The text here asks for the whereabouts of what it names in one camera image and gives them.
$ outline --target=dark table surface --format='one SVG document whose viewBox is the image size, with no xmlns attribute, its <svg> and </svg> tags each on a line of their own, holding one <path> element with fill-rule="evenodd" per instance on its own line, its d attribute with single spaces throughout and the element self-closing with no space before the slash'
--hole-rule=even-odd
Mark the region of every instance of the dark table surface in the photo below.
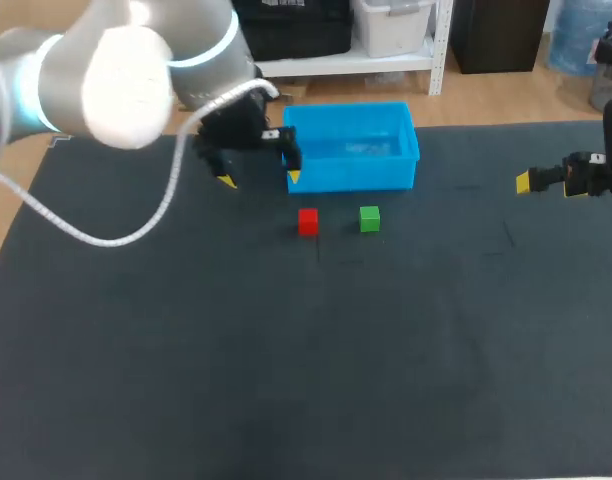
<svg viewBox="0 0 612 480">
<path fill-rule="evenodd" d="M 233 192 L 189 156 L 120 249 L 23 208 L 0 254 L 0 480 L 612 474 L 612 197 L 514 192 L 602 151 L 601 125 L 419 137 L 402 193 L 289 197 L 265 155 L 233 158 Z M 171 152 L 58 142 L 33 192 L 122 236 Z"/>
</svg>

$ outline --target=white cable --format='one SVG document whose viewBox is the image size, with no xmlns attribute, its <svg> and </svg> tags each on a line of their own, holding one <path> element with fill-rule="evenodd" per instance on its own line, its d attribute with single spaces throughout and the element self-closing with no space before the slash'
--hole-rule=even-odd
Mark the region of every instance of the white cable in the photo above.
<svg viewBox="0 0 612 480">
<path fill-rule="evenodd" d="M 2 90 L 2 107 L 7 111 L 7 114 L 2 114 L 2 127 L 0 132 L 0 154 L 2 149 L 8 144 L 8 140 L 10 138 L 10 130 L 11 130 L 11 121 L 12 121 L 12 110 L 10 105 L 10 95 L 8 89 L 6 87 L 5 78 L 0 69 L 0 84 Z M 102 238 L 96 238 L 91 235 L 88 235 L 81 230 L 78 230 L 70 223 L 66 222 L 64 219 L 57 216 L 54 212 L 52 212 L 48 207 L 43 205 L 39 200 L 33 197 L 27 190 L 22 188 L 20 185 L 15 183 L 11 178 L 7 177 L 3 173 L 0 172 L 0 183 L 6 185 L 10 188 L 15 195 L 20 197 L 30 208 L 35 210 L 38 214 L 48 220 L 50 223 L 55 225 L 57 228 L 62 230 L 63 232 L 71 235 L 72 237 L 80 240 L 89 245 L 93 245 L 96 247 L 120 247 L 123 245 L 128 245 L 129 243 L 133 243 L 148 232 L 150 232 L 162 219 L 166 210 L 175 195 L 175 190 L 177 189 L 177 182 L 179 180 L 179 173 L 182 167 L 182 160 L 184 157 L 184 150 L 186 147 L 186 140 L 190 133 L 191 128 L 195 123 L 201 120 L 203 117 L 208 115 L 209 113 L 218 110 L 235 100 L 239 99 L 242 95 L 248 93 L 251 90 L 263 88 L 266 90 L 268 95 L 273 98 L 276 98 L 279 95 L 279 92 L 275 86 L 263 79 L 255 79 L 250 80 L 248 82 L 242 83 L 241 85 L 233 88 L 232 90 L 224 93 L 219 96 L 215 100 L 207 103 L 202 108 L 193 113 L 181 126 L 177 133 L 177 139 L 175 141 L 175 152 L 173 154 L 173 162 L 171 165 L 170 176 L 168 179 L 168 185 L 166 186 L 166 191 L 164 193 L 164 198 L 162 199 L 159 207 L 155 211 L 155 214 L 151 217 L 151 219 L 146 222 L 146 224 L 141 227 L 139 230 L 134 233 L 127 235 L 122 238 L 118 238 L 115 240 L 106 240 Z"/>
</svg>

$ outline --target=black cabinet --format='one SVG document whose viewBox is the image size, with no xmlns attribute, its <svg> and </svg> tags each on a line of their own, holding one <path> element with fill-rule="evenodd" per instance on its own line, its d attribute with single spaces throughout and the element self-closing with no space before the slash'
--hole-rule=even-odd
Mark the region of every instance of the black cabinet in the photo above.
<svg viewBox="0 0 612 480">
<path fill-rule="evenodd" d="M 451 46 L 462 73 L 530 72 L 550 0 L 455 0 Z"/>
</svg>

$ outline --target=white storage box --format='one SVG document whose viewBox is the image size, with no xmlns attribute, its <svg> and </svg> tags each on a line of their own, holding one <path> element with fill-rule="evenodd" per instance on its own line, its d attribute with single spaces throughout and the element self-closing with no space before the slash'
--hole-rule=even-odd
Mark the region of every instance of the white storage box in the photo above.
<svg viewBox="0 0 612 480">
<path fill-rule="evenodd" d="M 355 26 L 370 57 L 420 50 L 437 0 L 353 0 Z"/>
</svg>

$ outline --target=red cube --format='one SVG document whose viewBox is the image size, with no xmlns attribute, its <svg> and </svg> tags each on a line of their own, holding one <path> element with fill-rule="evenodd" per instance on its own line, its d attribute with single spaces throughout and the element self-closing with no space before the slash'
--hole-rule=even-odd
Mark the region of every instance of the red cube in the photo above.
<svg viewBox="0 0 612 480">
<path fill-rule="evenodd" d="M 316 208 L 301 208 L 299 210 L 299 234 L 312 237 L 319 234 L 319 218 Z"/>
</svg>

